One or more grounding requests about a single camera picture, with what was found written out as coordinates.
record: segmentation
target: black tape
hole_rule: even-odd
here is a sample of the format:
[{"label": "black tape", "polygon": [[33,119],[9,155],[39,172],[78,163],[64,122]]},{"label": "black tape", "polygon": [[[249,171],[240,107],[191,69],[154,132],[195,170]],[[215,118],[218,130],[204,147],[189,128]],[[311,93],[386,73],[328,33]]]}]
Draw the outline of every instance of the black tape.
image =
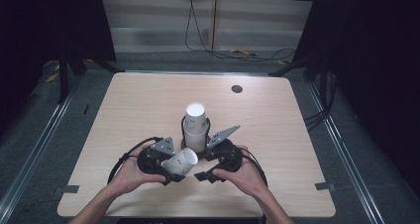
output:
[{"label": "black tape", "polygon": [[327,183],[327,182],[315,183],[315,187],[318,191],[328,189],[330,192],[332,192],[336,190],[336,187],[334,186],[334,184]]},{"label": "black tape", "polygon": [[77,193],[79,185],[66,185],[62,188],[63,193]]}]

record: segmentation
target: wall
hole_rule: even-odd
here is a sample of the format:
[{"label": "wall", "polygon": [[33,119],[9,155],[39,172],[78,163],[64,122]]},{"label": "wall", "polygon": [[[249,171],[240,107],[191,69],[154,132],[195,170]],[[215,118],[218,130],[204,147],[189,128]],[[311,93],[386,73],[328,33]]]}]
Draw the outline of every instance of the wall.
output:
[{"label": "wall", "polygon": [[[188,51],[190,0],[103,0],[116,53]],[[208,49],[296,48],[311,2],[192,0]],[[188,45],[203,49],[191,14]]]}]

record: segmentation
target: paper cup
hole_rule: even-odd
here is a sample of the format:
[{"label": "paper cup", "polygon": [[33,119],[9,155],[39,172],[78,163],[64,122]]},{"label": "paper cup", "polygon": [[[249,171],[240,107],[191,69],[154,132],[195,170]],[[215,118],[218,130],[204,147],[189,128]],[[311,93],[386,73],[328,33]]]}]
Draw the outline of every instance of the paper cup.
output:
[{"label": "paper cup", "polygon": [[206,149],[207,136],[206,132],[198,135],[193,135],[184,131],[185,147],[191,149],[195,153],[202,153]]},{"label": "paper cup", "polygon": [[194,102],[186,106],[184,131],[200,135],[207,131],[206,109],[203,104]]},{"label": "paper cup", "polygon": [[186,176],[197,163],[197,155],[191,149],[185,148],[164,162],[162,166],[170,173]]}]

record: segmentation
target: forearm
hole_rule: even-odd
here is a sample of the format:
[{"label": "forearm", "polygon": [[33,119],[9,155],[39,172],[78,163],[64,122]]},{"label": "forearm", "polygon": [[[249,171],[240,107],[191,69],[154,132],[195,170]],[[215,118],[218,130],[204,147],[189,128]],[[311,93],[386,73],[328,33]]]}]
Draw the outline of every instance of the forearm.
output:
[{"label": "forearm", "polygon": [[263,188],[253,195],[253,197],[262,208],[262,211],[270,224],[293,223],[268,188]]},{"label": "forearm", "polygon": [[69,223],[99,223],[111,203],[118,197],[109,186],[102,188],[98,194]]}]

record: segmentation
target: black wire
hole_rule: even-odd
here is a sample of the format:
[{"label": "black wire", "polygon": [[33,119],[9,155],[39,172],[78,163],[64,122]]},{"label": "black wire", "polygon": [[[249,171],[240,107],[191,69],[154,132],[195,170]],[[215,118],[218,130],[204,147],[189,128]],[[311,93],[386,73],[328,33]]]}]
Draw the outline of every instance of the black wire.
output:
[{"label": "black wire", "polygon": [[253,159],[256,161],[259,168],[262,169],[262,166],[260,165],[259,161],[257,161],[257,158],[250,151],[248,151],[247,149],[244,149],[244,148],[239,148],[239,149],[242,150],[242,151],[246,151],[248,154],[250,154],[253,157]]},{"label": "black wire", "polygon": [[[268,187],[268,181],[266,180],[265,173],[263,172],[263,168],[260,166],[260,163],[257,161],[256,157],[254,157],[254,155],[248,150],[243,149],[243,148],[240,148],[240,149],[247,151],[254,158],[254,159],[251,159],[250,157],[243,156],[245,159],[247,159],[248,161],[254,164],[254,166],[257,168],[257,170],[260,173],[263,183],[265,184],[266,187]],[[266,216],[264,212],[262,213],[262,223],[266,223]]]},{"label": "black wire", "polygon": [[149,141],[158,142],[160,140],[162,140],[162,138],[158,138],[158,137],[147,138],[147,139],[139,142],[138,144],[136,144],[130,151],[128,151],[127,153],[125,153],[120,159],[118,159],[117,163],[114,165],[114,167],[112,168],[111,172],[109,173],[108,183],[110,183],[111,180],[114,178],[115,173],[117,172],[118,168],[120,168],[120,166],[123,164],[123,162],[126,161],[130,157],[134,157],[134,156],[131,156],[131,153],[135,149],[137,149],[139,146],[141,146],[142,144],[147,143]]},{"label": "black wire", "polygon": [[308,132],[312,131],[318,124],[320,124],[330,113],[331,111],[331,107],[333,106],[333,101],[334,101],[334,97],[335,97],[335,93],[336,93],[336,89],[337,89],[337,78],[336,76],[334,76],[334,74],[330,71],[330,81],[329,81],[329,87],[330,87],[330,101],[328,102],[327,106],[319,113],[310,116],[308,118],[305,118],[305,121],[308,120],[312,120],[309,123],[306,123],[306,126],[310,126],[311,127],[308,128]]},{"label": "black wire", "polygon": [[[264,57],[237,57],[237,56],[227,56],[227,55],[224,55],[224,54],[221,54],[221,53],[210,51],[210,50],[208,50],[206,48],[206,46],[204,45],[203,39],[201,38],[201,33],[200,33],[200,29],[198,27],[198,22],[197,22],[197,17],[195,16],[194,5],[192,3],[192,0],[189,0],[189,1],[190,1],[190,8],[189,8],[188,23],[187,23],[187,26],[186,26],[186,32],[185,32],[185,40],[184,40],[184,42],[185,42],[185,46],[189,50],[191,50],[193,52],[206,52],[209,55],[214,56],[214,57],[217,57],[217,58],[235,58],[235,59],[239,59],[239,60],[255,61],[255,62],[268,61],[268,60],[281,60],[281,59],[285,59],[285,58],[288,58],[288,57],[292,56],[296,52],[296,49],[280,49],[280,50],[277,50],[276,52],[274,52],[274,54],[271,57],[264,58]],[[188,45],[188,42],[187,42],[188,40],[187,39],[188,39],[189,25],[190,25],[190,21],[191,21],[191,13],[192,13],[193,18],[194,18],[195,27],[196,27],[196,30],[197,30],[197,33],[198,33],[198,38],[200,39],[201,46],[204,48],[204,50],[195,50],[195,49],[192,49]],[[274,58],[275,55],[277,55],[280,52],[284,52],[284,51],[292,51],[292,52],[289,55],[287,55],[287,56]]]}]

